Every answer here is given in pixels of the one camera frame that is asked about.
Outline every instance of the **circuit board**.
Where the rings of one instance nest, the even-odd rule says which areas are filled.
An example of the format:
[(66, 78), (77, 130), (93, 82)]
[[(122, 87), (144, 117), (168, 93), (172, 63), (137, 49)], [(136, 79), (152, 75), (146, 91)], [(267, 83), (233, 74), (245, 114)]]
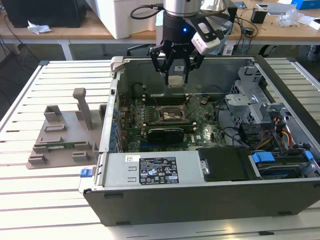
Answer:
[[(146, 105), (142, 100), (134, 100), (123, 110), (124, 152), (195, 151), (202, 147), (227, 145), (215, 121), (216, 103), (209, 101), (208, 97), (193, 96), (187, 104), (178, 105)], [(152, 131), (161, 129), (182, 131), (183, 140), (175, 144), (151, 144)]]

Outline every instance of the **table leg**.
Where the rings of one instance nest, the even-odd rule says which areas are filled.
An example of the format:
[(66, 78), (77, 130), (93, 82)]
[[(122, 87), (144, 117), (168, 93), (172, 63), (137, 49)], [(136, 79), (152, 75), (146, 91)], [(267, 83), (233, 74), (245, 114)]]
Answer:
[(18, 44), (8, 44), (8, 47), (11, 52), (14, 53), (14, 55), (20, 55), (20, 50), (18, 48)]
[(103, 56), (107, 56), (108, 52), (107, 52), (107, 48), (105, 44), (101, 44), (101, 48), (102, 48), (102, 54)]
[(68, 39), (61, 40), (60, 41), (60, 45), (62, 47), (64, 56), (65, 56), (65, 60), (66, 61), (73, 61), (74, 58), (73, 58), (72, 53), (71, 53), (69, 40)]

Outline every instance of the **computer case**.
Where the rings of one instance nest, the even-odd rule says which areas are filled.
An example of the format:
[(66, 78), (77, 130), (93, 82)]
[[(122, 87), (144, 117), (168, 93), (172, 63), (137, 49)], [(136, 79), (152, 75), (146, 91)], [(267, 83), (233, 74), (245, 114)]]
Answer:
[(86, 17), (85, 0), (2, 0), (15, 28), (25, 28), (28, 21), (50, 27), (79, 28)]

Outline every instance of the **barcode sticker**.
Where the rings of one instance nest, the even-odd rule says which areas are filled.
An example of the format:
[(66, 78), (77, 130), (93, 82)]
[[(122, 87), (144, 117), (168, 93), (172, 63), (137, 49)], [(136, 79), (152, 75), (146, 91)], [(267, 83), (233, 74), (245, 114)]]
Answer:
[(140, 155), (125, 155), (125, 162), (139, 162)]

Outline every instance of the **white paper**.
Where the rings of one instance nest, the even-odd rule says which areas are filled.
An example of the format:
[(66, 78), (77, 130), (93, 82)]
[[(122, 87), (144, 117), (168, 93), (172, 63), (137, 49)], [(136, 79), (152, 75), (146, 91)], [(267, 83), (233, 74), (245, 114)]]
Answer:
[(28, 21), (28, 30), (34, 34), (41, 34), (41, 33), (48, 33), (48, 32), (51, 32), (52, 30), (50, 29), (50, 27), (48, 25), (36, 25), (36, 24), (33, 24), (31, 22)]
[(291, 4), (292, 0), (279, 0), (278, 3), (280, 3), (280, 4)]
[(313, 16), (303, 16), (301, 17), (297, 22), (300, 24), (304, 24), (304, 25), (309, 25), (313, 20), (315, 20), (316, 18)]

